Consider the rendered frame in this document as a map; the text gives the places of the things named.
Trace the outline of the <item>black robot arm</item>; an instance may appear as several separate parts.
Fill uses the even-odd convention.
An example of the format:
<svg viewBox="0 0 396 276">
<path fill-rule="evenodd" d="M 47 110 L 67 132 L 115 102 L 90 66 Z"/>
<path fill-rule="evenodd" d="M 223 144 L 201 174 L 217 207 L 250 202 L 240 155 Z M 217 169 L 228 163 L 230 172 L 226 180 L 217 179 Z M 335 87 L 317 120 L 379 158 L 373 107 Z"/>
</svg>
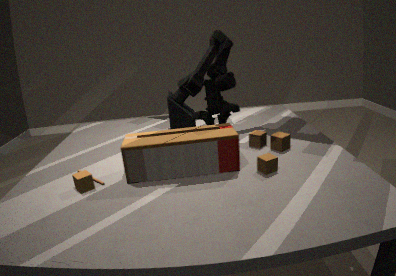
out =
<svg viewBox="0 0 396 276">
<path fill-rule="evenodd" d="M 189 95 L 194 97 L 201 91 L 203 85 L 205 85 L 206 95 L 233 89 L 236 85 L 234 74 L 231 71 L 227 73 L 226 68 L 232 46 L 233 42 L 222 31 L 215 30 L 212 32 L 209 49 L 206 51 L 195 71 L 179 80 L 177 83 L 179 88 L 171 95 L 171 98 L 180 106 L 183 106 L 183 102 L 187 97 Z M 211 64 L 215 58 L 215 62 Z M 204 80 L 206 72 L 211 78 L 210 80 Z"/>
</svg>

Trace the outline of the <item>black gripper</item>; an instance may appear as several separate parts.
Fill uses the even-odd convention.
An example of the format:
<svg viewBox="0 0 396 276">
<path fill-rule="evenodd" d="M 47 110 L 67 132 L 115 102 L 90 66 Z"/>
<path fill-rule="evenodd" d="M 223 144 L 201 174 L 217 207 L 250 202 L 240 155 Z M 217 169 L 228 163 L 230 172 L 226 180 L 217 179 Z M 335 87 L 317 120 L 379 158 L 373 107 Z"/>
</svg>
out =
<svg viewBox="0 0 396 276">
<path fill-rule="evenodd" d="M 227 119 L 230 114 L 230 111 L 233 113 L 240 112 L 240 106 L 238 104 L 227 104 L 222 106 L 222 99 L 221 93 L 209 93 L 204 97 L 207 100 L 207 107 L 206 111 L 197 111 L 193 113 L 193 119 L 204 120 L 207 125 L 214 125 L 215 118 L 212 118 L 212 115 L 217 115 L 219 124 L 224 124 L 227 122 Z"/>
</svg>

